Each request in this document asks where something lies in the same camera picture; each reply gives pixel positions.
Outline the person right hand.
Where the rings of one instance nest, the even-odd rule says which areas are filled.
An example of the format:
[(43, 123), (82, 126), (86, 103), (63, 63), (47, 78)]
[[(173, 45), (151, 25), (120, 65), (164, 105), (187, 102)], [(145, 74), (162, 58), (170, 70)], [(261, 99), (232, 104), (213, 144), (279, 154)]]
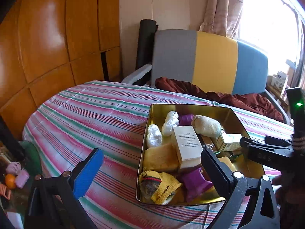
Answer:
[(304, 228), (304, 183), (294, 180), (285, 185), (283, 175), (272, 180), (273, 185), (281, 187), (275, 192), (277, 204), (280, 206), (281, 228)]

